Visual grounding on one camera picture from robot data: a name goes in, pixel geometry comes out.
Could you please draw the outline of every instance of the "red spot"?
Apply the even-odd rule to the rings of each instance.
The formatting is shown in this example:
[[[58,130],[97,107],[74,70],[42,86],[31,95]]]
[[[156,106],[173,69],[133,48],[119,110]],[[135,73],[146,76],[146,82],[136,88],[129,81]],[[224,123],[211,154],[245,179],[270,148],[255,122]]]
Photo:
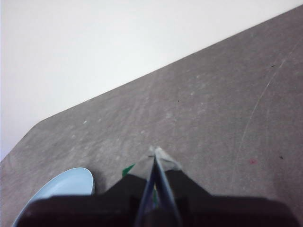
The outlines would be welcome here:
[[[257,163],[257,160],[254,159],[254,158],[251,158],[251,159],[249,160],[249,162],[250,162],[251,165],[254,165],[254,164]]]

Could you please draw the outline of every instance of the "white wall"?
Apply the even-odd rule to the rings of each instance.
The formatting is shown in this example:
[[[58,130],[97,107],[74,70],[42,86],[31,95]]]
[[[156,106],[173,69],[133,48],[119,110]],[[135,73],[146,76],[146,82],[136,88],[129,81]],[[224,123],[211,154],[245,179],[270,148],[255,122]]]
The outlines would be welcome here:
[[[303,0],[2,0],[1,160],[39,121]]]

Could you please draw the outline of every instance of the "gray carpet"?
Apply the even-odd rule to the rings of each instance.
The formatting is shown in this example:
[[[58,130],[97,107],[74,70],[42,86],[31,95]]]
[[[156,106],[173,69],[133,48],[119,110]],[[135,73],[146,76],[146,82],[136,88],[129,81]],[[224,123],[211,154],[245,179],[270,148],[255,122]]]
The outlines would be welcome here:
[[[62,171],[88,168],[101,193],[150,146],[303,223],[303,6],[35,125],[1,162],[1,226]]]

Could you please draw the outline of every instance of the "light blue plate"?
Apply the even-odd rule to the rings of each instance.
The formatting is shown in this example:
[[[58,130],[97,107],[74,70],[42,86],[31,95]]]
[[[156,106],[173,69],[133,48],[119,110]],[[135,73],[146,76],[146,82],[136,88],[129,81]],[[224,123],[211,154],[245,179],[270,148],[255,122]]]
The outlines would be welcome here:
[[[91,195],[95,192],[94,179],[91,172],[82,167],[69,169],[50,180],[25,205],[17,216],[13,227],[28,204],[39,199],[55,195]]]

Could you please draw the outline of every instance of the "black plastic part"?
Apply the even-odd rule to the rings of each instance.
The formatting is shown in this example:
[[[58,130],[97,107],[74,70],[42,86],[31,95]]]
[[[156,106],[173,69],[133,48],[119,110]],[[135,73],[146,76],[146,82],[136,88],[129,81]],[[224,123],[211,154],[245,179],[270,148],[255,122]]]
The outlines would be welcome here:
[[[299,227],[287,206],[262,198],[212,196],[182,171],[165,172],[184,227]],[[131,227],[147,181],[127,175],[102,195],[39,200],[23,213],[18,227]],[[142,226],[174,226],[164,209],[143,216]]]

